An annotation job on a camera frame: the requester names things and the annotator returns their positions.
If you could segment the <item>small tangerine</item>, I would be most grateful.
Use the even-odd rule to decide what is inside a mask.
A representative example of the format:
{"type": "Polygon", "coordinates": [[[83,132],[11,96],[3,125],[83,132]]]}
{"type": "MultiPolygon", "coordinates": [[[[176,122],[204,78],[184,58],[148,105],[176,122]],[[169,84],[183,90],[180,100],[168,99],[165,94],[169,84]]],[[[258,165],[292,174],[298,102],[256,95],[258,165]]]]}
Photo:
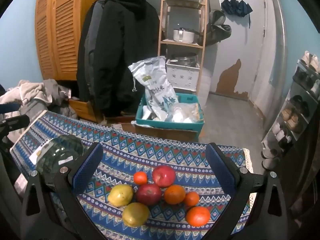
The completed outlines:
{"type": "Polygon", "coordinates": [[[193,191],[193,192],[188,192],[185,195],[183,202],[186,206],[195,206],[198,204],[199,200],[200,200],[199,194],[193,191]]]}
{"type": "Polygon", "coordinates": [[[145,172],[139,171],[133,175],[133,181],[137,185],[144,185],[148,183],[148,176],[145,172]]]}

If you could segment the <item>yellow pear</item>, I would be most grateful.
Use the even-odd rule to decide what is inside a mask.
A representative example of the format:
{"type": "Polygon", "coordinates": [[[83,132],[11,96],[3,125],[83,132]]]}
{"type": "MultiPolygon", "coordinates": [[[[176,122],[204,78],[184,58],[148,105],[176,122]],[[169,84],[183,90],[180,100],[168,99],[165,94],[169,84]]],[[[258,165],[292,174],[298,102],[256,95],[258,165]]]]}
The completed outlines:
{"type": "Polygon", "coordinates": [[[131,185],[119,184],[112,187],[107,200],[115,207],[128,205],[133,198],[133,188],[131,185]]]}
{"type": "Polygon", "coordinates": [[[122,214],[123,223],[129,227],[140,227],[149,218],[149,208],[142,203],[130,203],[125,207],[122,214]]]}

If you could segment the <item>large front orange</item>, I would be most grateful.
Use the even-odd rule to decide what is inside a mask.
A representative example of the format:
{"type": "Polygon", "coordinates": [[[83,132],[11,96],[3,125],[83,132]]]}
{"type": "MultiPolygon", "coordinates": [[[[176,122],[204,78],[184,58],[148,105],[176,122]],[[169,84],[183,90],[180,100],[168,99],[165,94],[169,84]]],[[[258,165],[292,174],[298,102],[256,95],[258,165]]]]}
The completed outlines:
{"type": "Polygon", "coordinates": [[[185,215],[186,222],[195,227],[206,225],[210,220],[210,212],[206,207],[195,206],[185,215]]]}

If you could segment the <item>small top tangerine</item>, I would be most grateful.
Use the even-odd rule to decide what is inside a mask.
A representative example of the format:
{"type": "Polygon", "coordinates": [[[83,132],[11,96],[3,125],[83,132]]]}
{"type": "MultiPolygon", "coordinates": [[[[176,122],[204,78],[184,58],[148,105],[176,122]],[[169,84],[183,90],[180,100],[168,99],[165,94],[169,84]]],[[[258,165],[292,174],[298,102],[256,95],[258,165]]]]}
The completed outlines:
{"type": "Polygon", "coordinates": [[[144,185],[148,183],[148,176],[145,172],[139,171],[133,175],[133,181],[137,185],[144,185]]]}

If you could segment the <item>red apple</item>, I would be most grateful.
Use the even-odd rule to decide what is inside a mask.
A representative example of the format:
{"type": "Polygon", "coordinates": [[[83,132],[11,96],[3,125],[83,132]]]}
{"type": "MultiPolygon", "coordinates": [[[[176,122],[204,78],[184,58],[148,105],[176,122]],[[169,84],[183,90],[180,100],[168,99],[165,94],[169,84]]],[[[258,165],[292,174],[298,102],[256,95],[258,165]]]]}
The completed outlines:
{"type": "Polygon", "coordinates": [[[169,166],[158,166],[153,169],[152,179],[153,182],[160,188],[171,186],[176,178],[175,171],[169,166]]]}
{"type": "Polygon", "coordinates": [[[141,185],[136,192],[136,201],[147,206],[157,204],[162,196],[159,186],[156,184],[141,185]]]}

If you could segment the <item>dark glass bowl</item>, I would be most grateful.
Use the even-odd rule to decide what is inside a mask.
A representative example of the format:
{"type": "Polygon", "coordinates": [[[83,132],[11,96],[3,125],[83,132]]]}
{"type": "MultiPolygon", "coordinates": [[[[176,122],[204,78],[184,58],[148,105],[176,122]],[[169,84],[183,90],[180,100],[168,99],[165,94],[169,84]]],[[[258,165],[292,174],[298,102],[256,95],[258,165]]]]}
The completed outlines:
{"type": "Polygon", "coordinates": [[[41,174],[55,174],[61,167],[71,164],[83,155],[81,140],[74,135],[60,135],[47,142],[36,160],[36,170],[41,174]]]}

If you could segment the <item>wooden drawer box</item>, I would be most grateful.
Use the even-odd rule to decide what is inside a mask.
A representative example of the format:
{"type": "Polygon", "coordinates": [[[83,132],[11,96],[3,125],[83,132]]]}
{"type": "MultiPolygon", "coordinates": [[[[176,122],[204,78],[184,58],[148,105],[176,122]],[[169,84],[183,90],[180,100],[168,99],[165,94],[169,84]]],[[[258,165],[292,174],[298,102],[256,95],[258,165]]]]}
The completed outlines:
{"type": "Polygon", "coordinates": [[[69,99],[69,105],[75,110],[80,119],[100,123],[103,117],[95,110],[90,102],[83,102],[79,100],[69,99]]]}

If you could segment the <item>clear plastic bag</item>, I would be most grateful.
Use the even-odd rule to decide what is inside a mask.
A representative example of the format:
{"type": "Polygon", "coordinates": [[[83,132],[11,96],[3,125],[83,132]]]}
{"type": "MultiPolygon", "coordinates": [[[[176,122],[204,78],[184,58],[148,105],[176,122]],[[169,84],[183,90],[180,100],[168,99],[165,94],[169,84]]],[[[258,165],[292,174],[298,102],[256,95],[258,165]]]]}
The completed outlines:
{"type": "Polygon", "coordinates": [[[167,122],[195,124],[204,120],[202,109],[198,103],[175,103],[170,106],[167,122]]]}

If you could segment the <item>teal cardboard box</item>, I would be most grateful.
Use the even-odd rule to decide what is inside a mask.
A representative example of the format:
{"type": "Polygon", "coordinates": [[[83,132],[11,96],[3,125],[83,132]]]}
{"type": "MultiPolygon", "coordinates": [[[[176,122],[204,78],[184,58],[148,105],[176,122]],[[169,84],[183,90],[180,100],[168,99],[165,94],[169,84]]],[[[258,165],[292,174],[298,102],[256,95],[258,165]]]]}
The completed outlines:
{"type": "Polygon", "coordinates": [[[195,138],[198,138],[201,130],[204,126],[204,114],[199,104],[198,97],[194,94],[184,94],[177,93],[179,103],[197,103],[197,106],[200,110],[200,118],[201,120],[193,123],[182,123],[182,122],[168,122],[168,121],[155,121],[150,119],[142,119],[143,117],[143,107],[146,106],[146,98],[145,95],[142,96],[140,104],[136,113],[136,123],[138,125],[148,125],[153,128],[160,129],[178,129],[184,131],[193,131],[196,132],[195,138]]]}

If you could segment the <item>shoe rack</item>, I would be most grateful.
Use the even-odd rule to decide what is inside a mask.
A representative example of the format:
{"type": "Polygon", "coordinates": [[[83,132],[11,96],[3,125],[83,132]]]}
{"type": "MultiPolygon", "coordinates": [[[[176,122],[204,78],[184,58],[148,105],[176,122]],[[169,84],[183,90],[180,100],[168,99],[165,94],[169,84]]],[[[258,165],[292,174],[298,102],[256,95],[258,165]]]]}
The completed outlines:
{"type": "Polygon", "coordinates": [[[273,170],[311,123],[319,105],[319,58],[306,51],[297,61],[291,87],[261,144],[262,167],[273,170]]]}

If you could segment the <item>white rice bag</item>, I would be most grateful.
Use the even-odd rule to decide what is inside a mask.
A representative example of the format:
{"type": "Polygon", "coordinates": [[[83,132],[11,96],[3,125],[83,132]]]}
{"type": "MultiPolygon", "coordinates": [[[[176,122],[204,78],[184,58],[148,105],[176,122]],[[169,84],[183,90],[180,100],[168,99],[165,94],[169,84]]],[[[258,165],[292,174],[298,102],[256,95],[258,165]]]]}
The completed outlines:
{"type": "Polygon", "coordinates": [[[129,66],[133,77],[145,87],[148,107],[157,118],[165,121],[169,108],[178,103],[175,90],[167,78],[165,57],[157,56],[141,60],[129,66]]]}

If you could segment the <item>white storage basket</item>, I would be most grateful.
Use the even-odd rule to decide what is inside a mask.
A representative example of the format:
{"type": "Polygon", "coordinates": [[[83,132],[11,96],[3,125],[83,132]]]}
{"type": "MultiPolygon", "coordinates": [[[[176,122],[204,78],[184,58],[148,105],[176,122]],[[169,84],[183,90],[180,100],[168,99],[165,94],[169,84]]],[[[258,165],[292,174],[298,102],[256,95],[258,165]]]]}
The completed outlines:
{"type": "Polygon", "coordinates": [[[170,59],[166,62],[167,78],[175,89],[196,92],[199,79],[200,67],[196,63],[195,67],[177,64],[170,59]]]}

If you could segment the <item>black hanging coat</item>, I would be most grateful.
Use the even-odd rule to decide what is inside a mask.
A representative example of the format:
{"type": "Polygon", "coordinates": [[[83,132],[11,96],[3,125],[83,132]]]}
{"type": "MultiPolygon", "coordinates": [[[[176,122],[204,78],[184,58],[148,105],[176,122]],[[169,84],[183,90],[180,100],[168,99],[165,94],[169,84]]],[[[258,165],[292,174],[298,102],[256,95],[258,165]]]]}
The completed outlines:
{"type": "Polygon", "coordinates": [[[96,0],[79,42],[80,100],[106,118],[135,114],[145,88],[129,66],[157,56],[158,35],[159,17],[147,0],[96,0]]]}

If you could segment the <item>dark blue umbrella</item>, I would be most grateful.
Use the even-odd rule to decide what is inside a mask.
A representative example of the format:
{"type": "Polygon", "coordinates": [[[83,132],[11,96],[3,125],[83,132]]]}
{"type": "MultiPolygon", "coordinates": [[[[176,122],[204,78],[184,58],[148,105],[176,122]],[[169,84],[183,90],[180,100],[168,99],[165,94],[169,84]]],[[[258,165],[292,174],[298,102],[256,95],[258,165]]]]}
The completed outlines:
{"type": "Polygon", "coordinates": [[[237,0],[224,0],[221,3],[222,10],[229,15],[236,15],[238,17],[246,17],[248,16],[249,27],[251,27],[251,17],[250,13],[253,11],[251,6],[241,0],[240,2],[237,0]]]}

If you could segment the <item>wooden louvered wardrobe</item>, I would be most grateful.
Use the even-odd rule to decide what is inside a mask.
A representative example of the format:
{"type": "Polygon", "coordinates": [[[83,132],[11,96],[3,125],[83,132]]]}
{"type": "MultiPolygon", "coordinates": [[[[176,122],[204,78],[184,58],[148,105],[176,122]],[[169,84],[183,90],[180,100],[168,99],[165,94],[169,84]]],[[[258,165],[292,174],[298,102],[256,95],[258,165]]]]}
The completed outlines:
{"type": "Polygon", "coordinates": [[[42,77],[76,80],[81,29],[96,0],[36,0],[35,41],[42,77]]]}

